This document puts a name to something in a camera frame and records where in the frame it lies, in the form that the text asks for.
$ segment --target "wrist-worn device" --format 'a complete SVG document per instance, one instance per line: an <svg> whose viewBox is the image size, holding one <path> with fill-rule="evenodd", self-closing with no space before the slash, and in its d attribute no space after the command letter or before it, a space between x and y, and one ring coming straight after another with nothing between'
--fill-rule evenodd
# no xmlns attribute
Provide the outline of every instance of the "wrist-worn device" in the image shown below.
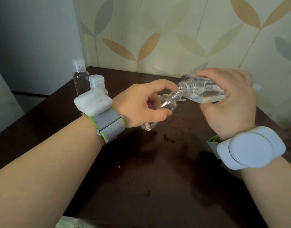
<svg viewBox="0 0 291 228"><path fill-rule="evenodd" d="M225 141L215 136L208 140L208 144L216 157L232 170L264 167L286 150L281 138L265 126L239 133Z"/></svg>
<svg viewBox="0 0 291 228"><path fill-rule="evenodd" d="M97 128L105 143L125 130L125 121L112 107L113 100L101 88L95 88L75 98L78 110L86 114Z"/></svg>

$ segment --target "forearm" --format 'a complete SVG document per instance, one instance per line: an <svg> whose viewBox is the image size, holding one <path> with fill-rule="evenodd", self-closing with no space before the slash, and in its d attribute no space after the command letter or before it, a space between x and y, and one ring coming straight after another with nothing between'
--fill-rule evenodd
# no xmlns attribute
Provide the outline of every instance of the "forearm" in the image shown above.
<svg viewBox="0 0 291 228"><path fill-rule="evenodd" d="M87 116L0 170L0 227L54 227L104 142Z"/></svg>
<svg viewBox="0 0 291 228"><path fill-rule="evenodd" d="M291 227L291 164L278 157L264 168L242 169L243 180L270 228Z"/></svg>

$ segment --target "dark brown table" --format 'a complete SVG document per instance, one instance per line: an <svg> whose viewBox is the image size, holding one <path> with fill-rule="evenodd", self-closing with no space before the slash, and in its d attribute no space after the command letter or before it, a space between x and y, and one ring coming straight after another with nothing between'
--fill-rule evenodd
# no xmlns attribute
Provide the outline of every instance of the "dark brown table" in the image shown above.
<svg viewBox="0 0 291 228"><path fill-rule="evenodd" d="M96 67L88 71L105 77L111 98L134 83L179 81ZM75 97L71 80L0 133L0 169L78 118ZM290 137L259 109L256 124L283 138L284 157L291 162ZM190 100L179 102L150 132L126 129L102 148L64 215L131 227L266 227L244 183L208 152L206 141L214 135L199 104Z"/></svg>

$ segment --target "hand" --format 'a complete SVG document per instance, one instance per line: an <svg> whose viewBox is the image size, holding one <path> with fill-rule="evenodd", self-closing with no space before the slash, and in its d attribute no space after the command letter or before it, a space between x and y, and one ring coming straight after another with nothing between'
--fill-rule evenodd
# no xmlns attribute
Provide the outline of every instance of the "hand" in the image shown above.
<svg viewBox="0 0 291 228"><path fill-rule="evenodd" d="M168 109L149 109L160 103L156 92L168 89L176 90L177 85L160 79L146 84L134 84L113 99L113 106L119 115L125 117L126 127L141 126L147 122L161 122L172 115Z"/></svg>
<svg viewBox="0 0 291 228"><path fill-rule="evenodd" d="M215 81L225 92L226 98L222 101L200 105L209 126L221 139L226 140L254 128L257 94L252 88L249 72L211 68L198 71L196 75Z"/></svg>

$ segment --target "wallpaper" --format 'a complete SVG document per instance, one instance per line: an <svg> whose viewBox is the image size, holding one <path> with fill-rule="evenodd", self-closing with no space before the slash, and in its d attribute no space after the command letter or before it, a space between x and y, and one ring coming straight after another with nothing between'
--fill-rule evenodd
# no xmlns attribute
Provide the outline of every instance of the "wallpaper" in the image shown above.
<svg viewBox="0 0 291 228"><path fill-rule="evenodd" d="M249 70L291 134L291 0L78 0L91 66L180 77Z"/></svg>

